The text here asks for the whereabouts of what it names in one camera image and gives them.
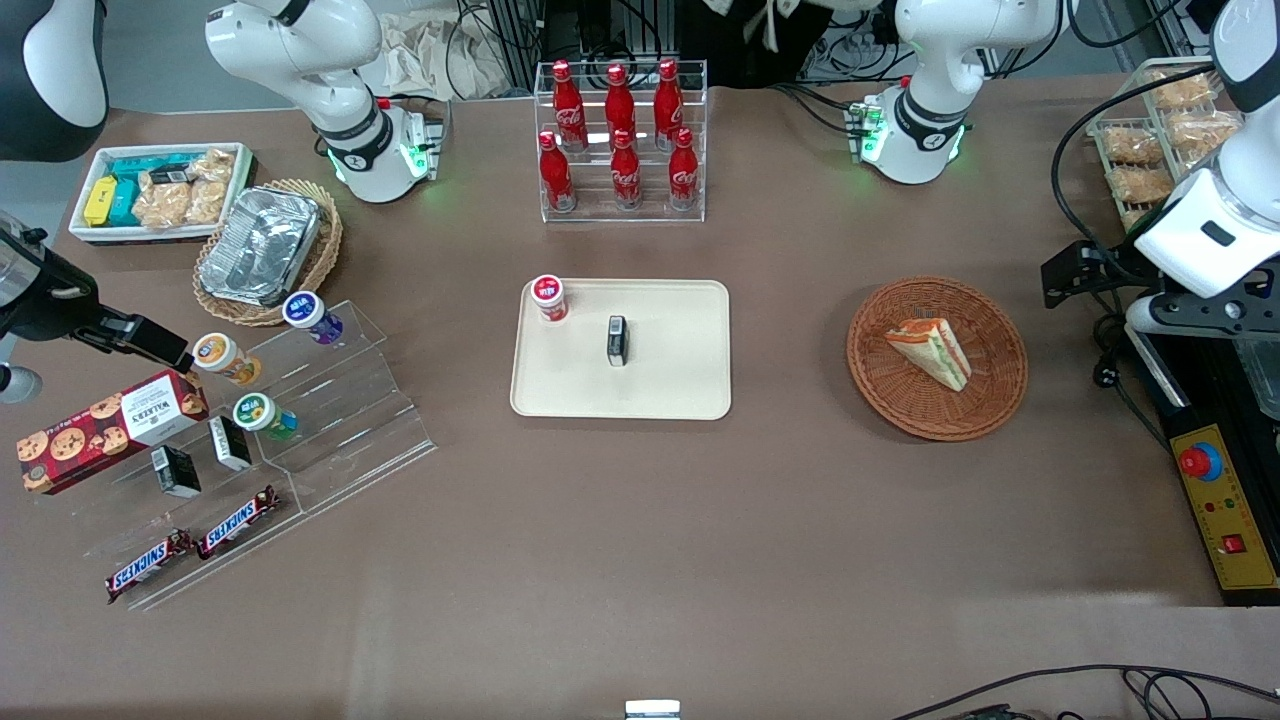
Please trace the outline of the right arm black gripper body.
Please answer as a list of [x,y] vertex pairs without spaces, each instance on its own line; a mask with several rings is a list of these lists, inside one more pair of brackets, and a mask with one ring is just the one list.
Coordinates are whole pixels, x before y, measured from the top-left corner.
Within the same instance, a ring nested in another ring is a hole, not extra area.
[[47,249],[46,236],[27,225],[3,227],[1,334],[101,346],[96,282]]

